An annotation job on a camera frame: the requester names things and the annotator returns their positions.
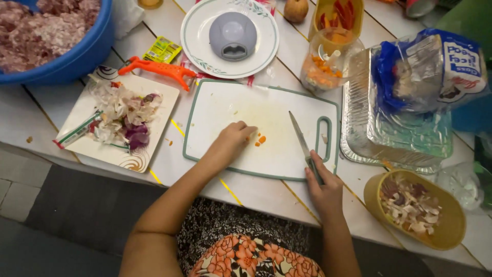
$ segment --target person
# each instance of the person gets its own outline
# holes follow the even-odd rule
[[[309,195],[322,223],[321,265],[297,252],[307,249],[302,247],[306,234],[298,231],[306,228],[292,228],[287,221],[279,226],[261,216],[245,220],[236,213],[224,217],[230,206],[211,211],[207,210],[211,204],[192,207],[200,191],[241,154],[248,146],[246,137],[256,130],[242,121],[231,123],[202,159],[142,214],[126,242],[121,277],[361,276],[342,212],[343,182],[326,169],[313,150],[311,157],[325,182],[318,185],[313,172],[305,168]],[[197,221],[187,224],[190,215]],[[241,220],[235,229],[236,217]],[[180,238],[182,225],[184,240]],[[193,237],[200,241],[186,239]],[[200,258],[182,271],[178,259],[190,253]]]

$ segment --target square plate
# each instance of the square plate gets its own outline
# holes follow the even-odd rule
[[[118,70],[99,66],[93,73],[99,78],[111,80],[113,82],[121,82],[126,88],[138,93],[140,96],[145,96],[158,91],[162,94],[162,104],[156,112],[156,119],[148,124],[150,130],[150,141],[146,147],[140,147],[132,153],[128,154],[124,150],[94,141],[88,136],[83,136],[66,147],[67,150],[86,155],[113,165],[117,165],[126,169],[145,172],[149,166],[155,148],[159,143],[160,136],[164,132],[171,111],[178,99],[179,90],[158,82],[154,82],[133,74],[118,75]],[[95,85],[94,81],[90,81],[82,93],[80,94],[77,103],[65,120],[58,136],[64,135],[75,129],[84,120],[91,117],[96,111],[97,101],[91,95],[91,88]]]

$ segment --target yellow container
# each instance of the yellow container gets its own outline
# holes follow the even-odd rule
[[[430,240],[423,240],[415,233],[404,230],[398,224],[395,224],[390,216],[387,216],[384,213],[379,198],[379,191],[383,181],[392,174],[402,174],[406,180],[412,183],[422,184],[431,195],[439,199],[439,205],[442,207],[442,217],[440,218],[439,226],[434,225],[434,234],[430,236]],[[369,179],[364,188],[364,200],[366,201],[369,212],[378,220],[393,225],[393,227],[401,230],[430,248],[436,250],[449,250],[458,246],[463,240],[466,231],[466,218],[458,201],[447,191],[414,172],[396,169],[373,176]]]
[[[361,35],[362,30],[362,16],[364,15],[364,1],[363,0],[351,0],[354,7],[354,26],[352,28],[352,33],[354,38],[358,38]],[[311,27],[309,28],[308,39],[311,41],[312,37],[319,31],[318,23],[320,21],[321,15],[324,13],[326,19],[333,19],[333,6],[336,0],[318,0],[316,8],[311,18]],[[345,6],[347,0],[339,0],[341,5]]]

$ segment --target white table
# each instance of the white table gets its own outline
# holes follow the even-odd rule
[[[307,20],[298,25],[291,25],[283,18],[284,0],[277,2],[275,19],[281,37],[277,58],[273,61],[275,77],[271,83],[273,86],[304,93],[307,92],[300,84],[299,75],[308,48],[306,37],[315,7],[314,2],[308,2]],[[105,64],[119,68],[122,60],[131,56],[141,56],[154,42],[154,34],[175,42],[180,41],[181,22],[185,12],[190,10],[194,3],[195,0],[165,0],[159,9],[146,11],[144,23],[132,30],[123,40],[115,43],[114,51]],[[422,28],[419,22],[404,19],[402,8],[396,3],[384,4],[377,0],[365,0],[360,36],[365,47],[416,33]],[[180,89],[176,83],[153,73],[142,72],[141,76]],[[151,161],[151,170],[146,173],[136,173],[80,154],[59,150],[51,140],[56,137],[58,129],[63,125],[83,87],[80,81],[64,86],[1,87],[0,141],[61,166],[153,185],[171,186],[193,166],[194,162],[185,159],[182,155],[184,140],[182,131],[186,129],[193,92],[187,93],[183,90],[171,115],[177,125],[181,123],[183,126],[168,124],[163,136],[172,140],[173,145],[161,143],[157,147]],[[330,92],[323,97],[341,104],[341,91]],[[444,166],[473,160],[473,136],[458,135],[454,135],[454,154],[444,161]],[[26,142],[28,137],[33,138],[31,143]],[[364,205],[364,185],[370,177],[385,171],[383,167],[353,163],[342,156],[338,160],[337,174],[346,183],[343,212],[352,235],[396,248],[492,270],[492,219],[484,213],[467,216],[468,228],[463,243],[448,251],[432,250],[375,220]],[[319,225],[304,183],[284,182],[228,171],[222,172],[219,177],[222,181],[218,178],[211,181],[202,191],[202,196],[235,205],[240,202],[250,209],[313,226]]]

